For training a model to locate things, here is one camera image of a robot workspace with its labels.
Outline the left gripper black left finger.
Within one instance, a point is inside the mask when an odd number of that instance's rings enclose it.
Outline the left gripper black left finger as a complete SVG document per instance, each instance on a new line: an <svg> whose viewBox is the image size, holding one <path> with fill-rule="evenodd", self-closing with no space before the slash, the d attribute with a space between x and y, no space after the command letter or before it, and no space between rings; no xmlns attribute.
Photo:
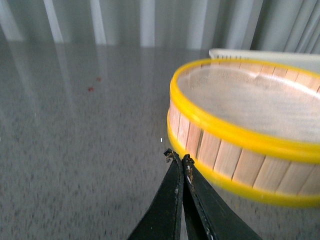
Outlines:
<svg viewBox="0 0 320 240"><path fill-rule="evenodd" d="M184 170L179 155L168 148L164 155L170 166L152 203L129 240L179 240L184 192Z"/></svg>

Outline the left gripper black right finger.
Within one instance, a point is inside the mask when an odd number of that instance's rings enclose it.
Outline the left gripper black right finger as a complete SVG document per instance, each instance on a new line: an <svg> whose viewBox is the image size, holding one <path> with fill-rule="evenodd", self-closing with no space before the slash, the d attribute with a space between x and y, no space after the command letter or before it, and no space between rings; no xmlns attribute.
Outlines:
<svg viewBox="0 0 320 240"><path fill-rule="evenodd" d="M182 159L183 209L189 240L260 240L220 197L195 167L189 154Z"/></svg>

